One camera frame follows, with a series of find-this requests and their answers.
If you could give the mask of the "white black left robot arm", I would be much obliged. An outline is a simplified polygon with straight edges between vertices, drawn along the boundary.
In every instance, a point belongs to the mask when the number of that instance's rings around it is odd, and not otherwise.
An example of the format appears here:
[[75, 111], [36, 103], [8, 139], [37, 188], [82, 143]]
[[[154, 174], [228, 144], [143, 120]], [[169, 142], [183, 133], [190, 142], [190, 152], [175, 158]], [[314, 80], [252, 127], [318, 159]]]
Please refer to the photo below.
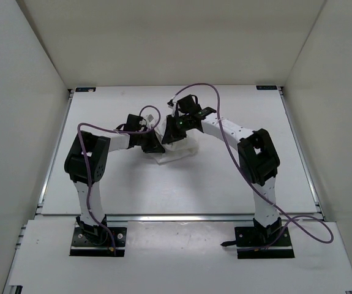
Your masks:
[[129, 114], [118, 129], [104, 129], [85, 122], [77, 126], [75, 137], [64, 163], [64, 170], [78, 192], [81, 213], [77, 223], [82, 234], [96, 246], [107, 243], [115, 248], [114, 233], [107, 226], [99, 182], [105, 174], [108, 154], [139, 146], [146, 153], [161, 153], [155, 128], [160, 120], [152, 116]]

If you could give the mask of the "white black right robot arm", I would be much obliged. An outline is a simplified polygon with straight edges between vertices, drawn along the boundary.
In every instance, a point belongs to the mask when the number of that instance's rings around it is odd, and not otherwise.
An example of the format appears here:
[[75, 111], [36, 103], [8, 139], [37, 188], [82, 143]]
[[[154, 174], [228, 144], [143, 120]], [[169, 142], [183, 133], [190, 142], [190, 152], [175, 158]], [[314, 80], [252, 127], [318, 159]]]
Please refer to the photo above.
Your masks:
[[221, 117], [217, 110], [202, 108], [195, 95], [188, 95], [168, 106], [172, 114], [166, 117], [163, 144], [170, 144], [187, 137], [193, 129], [223, 141], [229, 152], [236, 151], [236, 163], [241, 175], [252, 185], [255, 214], [254, 237], [261, 245], [268, 245], [281, 228], [281, 218], [275, 207], [275, 178], [280, 159], [265, 129], [250, 130]]

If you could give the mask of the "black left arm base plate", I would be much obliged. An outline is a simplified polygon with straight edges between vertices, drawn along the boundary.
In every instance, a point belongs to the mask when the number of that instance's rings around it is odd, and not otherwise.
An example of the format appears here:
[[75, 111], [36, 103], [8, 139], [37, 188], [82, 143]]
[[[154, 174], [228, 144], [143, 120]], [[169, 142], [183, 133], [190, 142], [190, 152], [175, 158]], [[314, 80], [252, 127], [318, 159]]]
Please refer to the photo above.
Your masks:
[[127, 240], [127, 227], [110, 227], [114, 237], [115, 248], [111, 250], [111, 239], [106, 237], [102, 241], [91, 241], [82, 233], [79, 226], [75, 226], [69, 255], [73, 257], [124, 257]]

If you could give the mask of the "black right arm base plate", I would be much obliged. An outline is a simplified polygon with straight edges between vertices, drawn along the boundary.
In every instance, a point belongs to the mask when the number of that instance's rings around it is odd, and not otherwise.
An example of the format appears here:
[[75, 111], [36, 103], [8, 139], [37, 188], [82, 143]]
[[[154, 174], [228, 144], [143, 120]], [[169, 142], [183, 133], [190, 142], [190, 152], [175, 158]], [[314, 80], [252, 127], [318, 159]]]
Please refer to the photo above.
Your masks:
[[238, 259], [295, 258], [288, 228], [280, 229], [263, 241], [255, 227], [235, 227], [235, 240], [224, 241], [222, 247], [235, 246]]

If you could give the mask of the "white pleated skirt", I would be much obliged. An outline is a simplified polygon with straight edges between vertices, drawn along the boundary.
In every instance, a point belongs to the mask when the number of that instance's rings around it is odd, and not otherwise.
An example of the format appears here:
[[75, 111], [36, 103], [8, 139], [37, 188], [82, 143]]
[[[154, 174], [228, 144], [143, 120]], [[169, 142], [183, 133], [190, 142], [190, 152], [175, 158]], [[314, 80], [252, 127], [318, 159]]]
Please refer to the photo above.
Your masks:
[[157, 136], [159, 142], [165, 149], [164, 153], [150, 153], [149, 155], [159, 164], [165, 164], [175, 160], [180, 160], [182, 158], [193, 156], [199, 150], [198, 140], [195, 133], [192, 132], [187, 135], [182, 140], [176, 141], [174, 143], [163, 144], [162, 140], [165, 138], [165, 131], [170, 130], [173, 125], [174, 119], [170, 118], [164, 119], [160, 122], [154, 129], [155, 135]]

